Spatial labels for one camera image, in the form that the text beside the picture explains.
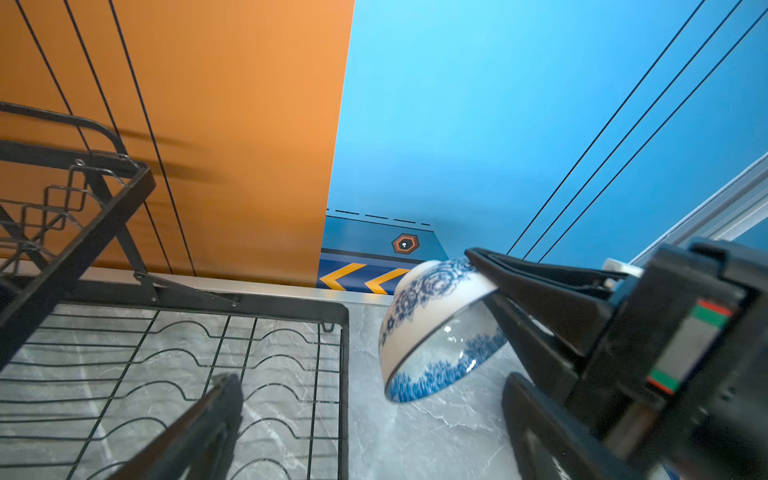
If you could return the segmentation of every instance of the green stripe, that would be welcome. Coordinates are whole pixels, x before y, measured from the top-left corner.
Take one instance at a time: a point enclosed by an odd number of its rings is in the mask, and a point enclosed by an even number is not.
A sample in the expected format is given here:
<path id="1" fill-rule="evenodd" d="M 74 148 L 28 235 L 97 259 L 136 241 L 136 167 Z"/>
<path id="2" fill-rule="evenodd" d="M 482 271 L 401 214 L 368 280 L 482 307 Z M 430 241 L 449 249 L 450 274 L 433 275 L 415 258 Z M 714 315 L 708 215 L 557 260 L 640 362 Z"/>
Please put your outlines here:
<path id="1" fill-rule="evenodd" d="M 719 329 L 723 328 L 725 322 L 728 321 L 728 317 L 722 313 L 714 312 L 701 305 L 696 305 L 694 309 L 690 311 L 690 315 L 701 322 L 709 323 Z"/>
<path id="2" fill-rule="evenodd" d="M 661 385 L 667 387 L 673 392 L 676 391 L 678 387 L 680 387 L 680 382 L 658 369 L 651 370 L 649 377 L 656 380 Z"/>

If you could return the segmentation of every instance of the blue wall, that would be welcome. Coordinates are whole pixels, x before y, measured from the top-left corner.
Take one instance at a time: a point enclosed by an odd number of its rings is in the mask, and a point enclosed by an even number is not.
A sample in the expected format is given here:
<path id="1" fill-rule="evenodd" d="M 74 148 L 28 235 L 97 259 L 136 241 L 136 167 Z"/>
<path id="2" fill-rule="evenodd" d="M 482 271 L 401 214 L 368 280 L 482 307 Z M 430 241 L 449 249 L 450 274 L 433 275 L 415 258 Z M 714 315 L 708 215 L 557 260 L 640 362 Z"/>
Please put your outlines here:
<path id="1" fill-rule="evenodd" d="M 698 2 L 358 0 L 329 206 L 506 252 Z M 522 256 L 736 0 L 707 0 L 513 254 Z M 746 31 L 743 0 L 534 250 L 538 260 Z M 768 18 L 547 255 L 630 260 L 768 151 Z"/>

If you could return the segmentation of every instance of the red stripe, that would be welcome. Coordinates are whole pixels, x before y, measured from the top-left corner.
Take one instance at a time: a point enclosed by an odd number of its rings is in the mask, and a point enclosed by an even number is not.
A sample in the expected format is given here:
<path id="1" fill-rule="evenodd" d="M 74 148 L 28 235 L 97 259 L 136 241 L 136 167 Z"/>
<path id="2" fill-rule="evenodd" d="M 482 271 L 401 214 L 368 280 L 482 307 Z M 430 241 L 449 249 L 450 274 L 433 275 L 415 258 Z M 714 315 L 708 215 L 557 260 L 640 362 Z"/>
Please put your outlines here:
<path id="1" fill-rule="evenodd" d="M 723 306 L 716 305 L 715 303 L 707 302 L 706 300 L 699 300 L 698 303 L 699 303 L 699 306 L 712 310 L 713 312 L 717 312 L 720 315 L 730 316 L 730 314 L 733 313 Z"/>
<path id="2" fill-rule="evenodd" d="M 666 393 L 669 393 L 670 395 L 674 395 L 674 392 L 673 392 L 672 390 L 669 390 L 667 387 L 665 387 L 665 386 L 661 385 L 659 382 L 657 382 L 656 380 L 652 379 L 651 377 L 647 377 L 647 378 L 646 378 L 646 380 L 647 380 L 647 381 L 648 381 L 648 382 L 649 382 L 651 385 L 653 385 L 653 386 L 655 386 L 656 388 L 658 388 L 659 390 L 661 390 L 661 391 L 663 391 L 663 392 L 666 392 Z"/>

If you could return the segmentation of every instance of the wall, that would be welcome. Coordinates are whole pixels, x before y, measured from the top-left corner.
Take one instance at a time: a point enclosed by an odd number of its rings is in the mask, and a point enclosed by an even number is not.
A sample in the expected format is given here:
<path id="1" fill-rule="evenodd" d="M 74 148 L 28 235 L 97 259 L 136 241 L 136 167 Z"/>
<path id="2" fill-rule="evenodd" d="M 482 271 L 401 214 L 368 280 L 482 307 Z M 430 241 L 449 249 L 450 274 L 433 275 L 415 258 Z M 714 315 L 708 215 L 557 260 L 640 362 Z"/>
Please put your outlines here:
<path id="1" fill-rule="evenodd" d="M 21 5 L 74 114 L 111 127 L 65 2 Z M 110 3 L 68 5 L 129 153 L 152 166 L 147 204 L 174 273 L 314 285 L 353 0 L 115 0 L 149 122 Z M 14 2 L 0 4 L 0 41 L 0 100 L 66 112 Z M 74 130 L 7 114 L 0 137 L 84 149 Z M 20 184 L 20 167 L 2 168 L 6 197 L 40 201 L 55 177 Z M 146 210 L 129 227 L 150 270 L 169 271 Z M 98 264 L 127 266 L 115 244 Z"/>
<path id="2" fill-rule="evenodd" d="M 331 209 L 432 225 L 450 257 L 506 253 L 698 0 L 357 5 Z M 512 254 L 523 257 L 737 0 L 704 2 Z M 578 214 L 768 7 L 743 0 L 528 259 Z M 545 257 L 631 260 L 768 151 L 764 18 Z"/>

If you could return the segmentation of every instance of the ceramic bowl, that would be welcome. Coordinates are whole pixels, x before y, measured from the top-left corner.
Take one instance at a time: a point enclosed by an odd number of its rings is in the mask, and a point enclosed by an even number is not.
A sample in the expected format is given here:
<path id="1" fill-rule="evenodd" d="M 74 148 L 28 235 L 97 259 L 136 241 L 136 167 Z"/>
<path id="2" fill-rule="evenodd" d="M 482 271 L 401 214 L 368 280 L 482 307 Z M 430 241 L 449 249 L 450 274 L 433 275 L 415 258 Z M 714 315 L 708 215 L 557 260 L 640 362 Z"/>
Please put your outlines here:
<path id="1" fill-rule="evenodd" d="M 496 289 L 465 258 L 408 272 L 379 332 L 387 398 L 410 402 L 438 392 L 501 348 L 506 338 L 482 302 Z"/>

